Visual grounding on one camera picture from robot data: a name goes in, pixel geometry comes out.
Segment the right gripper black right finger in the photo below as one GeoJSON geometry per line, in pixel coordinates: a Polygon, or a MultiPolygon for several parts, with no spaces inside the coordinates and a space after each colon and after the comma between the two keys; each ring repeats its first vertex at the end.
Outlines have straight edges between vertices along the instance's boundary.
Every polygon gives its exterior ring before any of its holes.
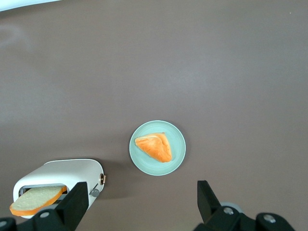
{"type": "Polygon", "coordinates": [[[197,182],[197,205],[203,222],[195,231],[238,231],[240,212],[230,206],[222,206],[206,180],[197,182]]]}

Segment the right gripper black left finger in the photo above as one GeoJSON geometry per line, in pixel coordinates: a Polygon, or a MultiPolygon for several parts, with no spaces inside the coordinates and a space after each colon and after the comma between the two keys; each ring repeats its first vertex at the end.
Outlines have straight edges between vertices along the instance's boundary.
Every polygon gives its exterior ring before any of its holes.
{"type": "Polygon", "coordinates": [[[34,230],[74,231],[88,206],[87,183],[79,182],[55,208],[42,210],[34,216],[34,230]]]}

